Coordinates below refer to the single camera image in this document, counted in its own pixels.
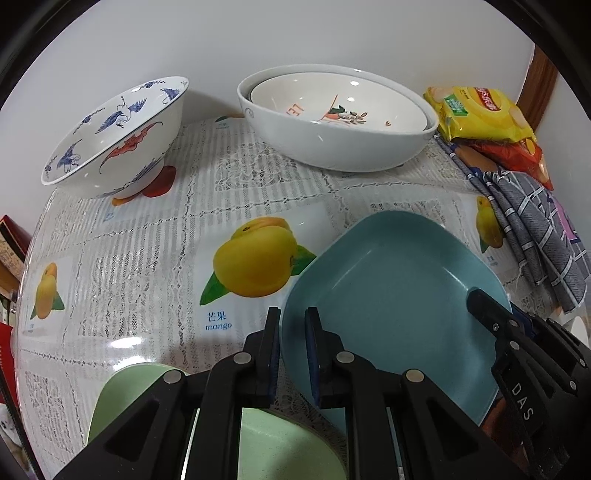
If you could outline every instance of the white wall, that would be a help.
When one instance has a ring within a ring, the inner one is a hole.
[[[113,95],[191,80],[186,122],[237,109],[239,81],[288,63],[369,70],[517,98],[529,39],[484,0],[102,0],[62,32],[0,111],[0,213],[32,232],[51,193],[41,169],[70,128]]]
[[[591,246],[591,121],[559,76],[536,131],[554,191],[587,247]]]

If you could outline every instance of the metal screw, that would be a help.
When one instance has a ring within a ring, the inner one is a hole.
[[[406,373],[409,381],[413,383],[420,383],[425,380],[425,375],[420,370],[411,369]]]
[[[355,360],[355,356],[351,352],[339,352],[336,354],[336,359],[342,364],[349,364]]]
[[[168,384],[173,384],[181,380],[182,377],[183,374],[180,372],[180,370],[168,370],[164,374],[164,381]]]
[[[234,355],[234,363],[238,365],[247,364],[251,360],[251,354],[249,354],[248,352],[238,352],[236,355]]]

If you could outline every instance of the tablecloth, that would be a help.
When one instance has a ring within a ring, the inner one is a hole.
[[[25,428],[47,478],[84,447],[96,399],[114,371],[145,361],[203,371],[262,328],[264,317],[237,319],[243,328],[218,342],[199,328],[195,255],[226,223],[322,205],[330,227],[342,233],[381,210],[419,213],[479,255],[522,309],[544,316],[556,306],[549,289],[527,282],[506,242],[481,251],[479,192],[434,141],[401,167],[338,173],[279,154],[244,119],[212,119],[181,127],[165,162],[177,169],[165,195],[114,206],[57,189],[34,234],[13,348]],[[52,262],[64,310],[31,318],[37,284]],[[344,438],[282,366],[273,409],[345,454]]]

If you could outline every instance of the white oval bowl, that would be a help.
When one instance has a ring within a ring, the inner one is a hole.
[[[251,101],[286,115],[347,128],[423,132],[427,126],[423,111],[402,93],[340,73],[274,77],[254,87]]]
[[[331,123],[286,115],[251,101],[251,93],[262,82],[302,72],[337,73],[392,89],[421,109],[427,119],[426,128],[415,132],[337,128]],[[438,125],[435,110],[412,90],[373,73],[335,65],[286,65],[263,70],[240,82],[238,99],[245,117],[269,145],[294,160],[329,170],[369,172],[402,165],[425,147]]]

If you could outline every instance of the dish towel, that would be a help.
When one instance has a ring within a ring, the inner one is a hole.
[[[504,170],[492,161],[494,166],[484,170],[483,164],[468,166],[455,153],[458,145],[439,134],[435,138],[490,201],[525,278],[533,285],[548,280],[566,313],[579,307],[587,293],[591,261],[554,195],[527,173]]]

